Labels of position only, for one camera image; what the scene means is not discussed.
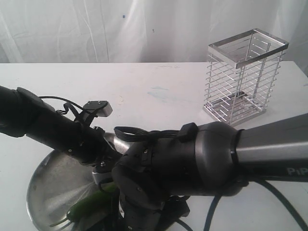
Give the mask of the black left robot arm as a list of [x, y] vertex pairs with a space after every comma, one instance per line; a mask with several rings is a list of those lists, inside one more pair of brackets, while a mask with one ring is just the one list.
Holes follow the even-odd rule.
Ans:
[[93, 119], [103, 116], [104, 101], [99, 107], [81, 107], [66, 101], [64, 110], [55, 110], [32, 92], [0, 88], [0, 131], [19, 138], [24, 135], [78, 160], [96, 165], [104, 160], [118, 160], [121, 154], [105, 139], [105, 131], [91, 128]]

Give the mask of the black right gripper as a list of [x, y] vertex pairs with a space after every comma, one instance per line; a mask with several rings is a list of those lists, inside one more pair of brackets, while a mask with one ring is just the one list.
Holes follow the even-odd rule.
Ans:
[[181, 217], [187, 217], [190, 213], [190, 209], [187, 204], [187, 200], [190, 196], [171, 196], [167, 201], [168, 215], [170, 219], [168, 222], [167, 229], [170, 228], [174, 223], [181, 225], [185, 230], [189, 231], [190, 226], [182, 221]]

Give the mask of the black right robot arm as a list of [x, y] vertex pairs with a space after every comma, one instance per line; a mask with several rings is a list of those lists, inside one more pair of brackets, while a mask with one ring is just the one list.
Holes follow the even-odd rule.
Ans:
[[221, 197], [237, 194], [251, 181], [272, 192], [307, 230], [296, 209], [270, 183], [308, 180], [306, 114], [239, 130], [212, 122], [189, 123], [180, 130], [114, 131], [132, 143], [112, 169], [124, 201], [125, 230], [155, 230], [169, 197], [194, 195], [213, 196], [204, 226], [209, 230]]

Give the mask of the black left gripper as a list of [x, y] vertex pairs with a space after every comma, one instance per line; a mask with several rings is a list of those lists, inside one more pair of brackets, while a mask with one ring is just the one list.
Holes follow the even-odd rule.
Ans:
[[100, 127], [84, 127], [77, 143], [69, 148], [69, 156], [82, 165], [93, 166], [101, 161], [117, 161], [120, 153], [105, 138], [106, 132]]

